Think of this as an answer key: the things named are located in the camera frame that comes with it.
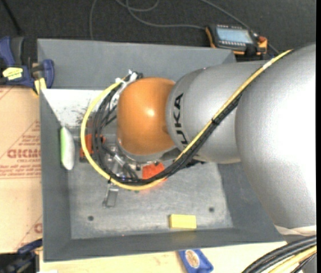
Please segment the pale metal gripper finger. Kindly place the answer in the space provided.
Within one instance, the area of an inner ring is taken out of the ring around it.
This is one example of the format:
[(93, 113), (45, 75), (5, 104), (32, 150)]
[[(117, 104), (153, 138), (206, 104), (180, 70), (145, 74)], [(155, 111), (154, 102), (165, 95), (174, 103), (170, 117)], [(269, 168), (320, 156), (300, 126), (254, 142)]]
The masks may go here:
[(104, 196), (104, 199), (102, 201), (102, 206), (105, 207), (105, 208), (109, 208), (108, 199), (109, 199), (110, 189), (111, 189), (111, 182), (108, 181), (107, 182), (107, 186), (106, 186), (105, 196)]
[(114, 207), (116, 204), (119, 188), (115, 185), (109, 187), (109, 207)]

